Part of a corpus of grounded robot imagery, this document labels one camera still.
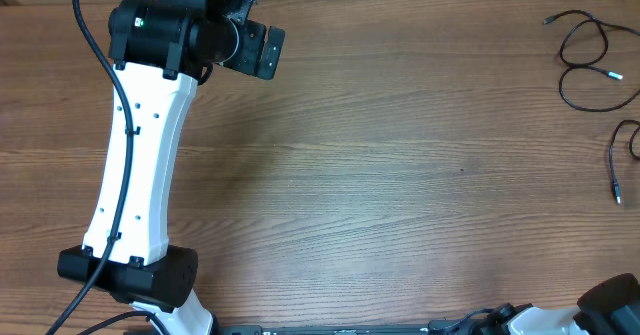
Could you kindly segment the black cable silver plug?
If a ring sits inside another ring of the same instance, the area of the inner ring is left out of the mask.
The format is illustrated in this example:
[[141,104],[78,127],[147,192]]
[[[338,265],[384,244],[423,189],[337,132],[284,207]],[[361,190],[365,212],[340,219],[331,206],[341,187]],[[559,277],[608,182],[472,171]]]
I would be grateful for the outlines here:
[[[610,107],[605,107],[605,108],[589,108],[589,107],[584,107],[584,106],[579,106],[577,104],[575,104],[574,102],[572,102],[566,95],[564,92],[564,80],[566,78],[566,76],[575,70],[588,70],[588,71],[592,71],[592,72],[596,72],[599,73],[609,79],[613,79],[616,81],[622,81],[624,79],[624,76],[613,72],[613,71],[609,71],[606,69],[602,69],[602,68],[598,68],[596,67],[596,64],[598,62],[600,62],[608,53],[609,50],[609,37],[607,35],[607,32],[605,31],[606,28],[609,29],[613,29],[615,31],[623,31],[626,33],[630,33],[634,36],[639,36],[639,31],[627,26],[622,26],[622,25],[617,25],[617,24],[612,24],[612,23],[608,23],[605,21],[602,21],[598,18],[596,18],[593,14],[584,11],[584,10],[579,10],[579,9],[571,9],[571,10],[566,10],[551,16],[546,17],[543,20],[543,24],[544,25],[549,25],[553,22],[555,22],[556,20],[559,20],[560,18],[569,16],[569,15],[581,15],[584,16],[585,19],[581,22],[579,22],[578,24],[576,24],[568,33],[567,35],[564,37],[560,48],[558,50],[558,57],[560,59],[560,61],[566,66],[566,69],[564,70],[564,72],[560,75],[560,78],[558,80],[558,93],[561,97],[561,99],[567,104],[569,105],[571,108],[573,108],[574,110],[577,111],[581,111],[581,112],[589,112],[589,113],[608,113],[608,112],[613,112],[616,110],[619,110],[621,108],[624,108],[625,106],[629,105],[632,101],[634,101],[636,98],[639,97],[639,91],[636,91],[635,93],[633,93],[629,98],[627,98],[625,101],[616,104],[614,106],[610,106]],[[579,30],[581,27],[583,27],[584,25],[587,24],[593,24],[598,33],[599,36],[602,39],[602,43],[603,43],[603,48],[602,51],[600,53],[600,55],[595,58],[594,60],[591,61],[587,61],[587,62],[574,62],[574,61],[569,61],[565,58],[564,53],[565,50],[567,48],[568,42],[571,39],[571,37],[574,35],[574,33]]]

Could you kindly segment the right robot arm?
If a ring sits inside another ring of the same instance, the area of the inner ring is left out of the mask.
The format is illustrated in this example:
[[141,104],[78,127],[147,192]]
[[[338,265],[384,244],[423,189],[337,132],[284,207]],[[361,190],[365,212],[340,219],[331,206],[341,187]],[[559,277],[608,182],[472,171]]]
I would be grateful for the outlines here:
[[542,309],[506,304],[478,322],[481,335],[639,335],[639,281],[631,273],[612,277],[586,293],[574,307]]

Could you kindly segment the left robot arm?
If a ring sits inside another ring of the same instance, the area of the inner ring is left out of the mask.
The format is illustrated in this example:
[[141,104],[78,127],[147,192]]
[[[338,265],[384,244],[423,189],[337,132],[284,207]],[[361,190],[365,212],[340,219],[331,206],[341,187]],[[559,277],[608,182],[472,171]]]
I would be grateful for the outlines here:
[[197,253],[168,237],[168,200],[182,128],[215,66],[273,78],[285,33],[251,21],[256,0],[122,0],[98,54],[114,86],[112,127],[95,213],[58,274],[98,288],[157,334],[216,334],[200,303]]

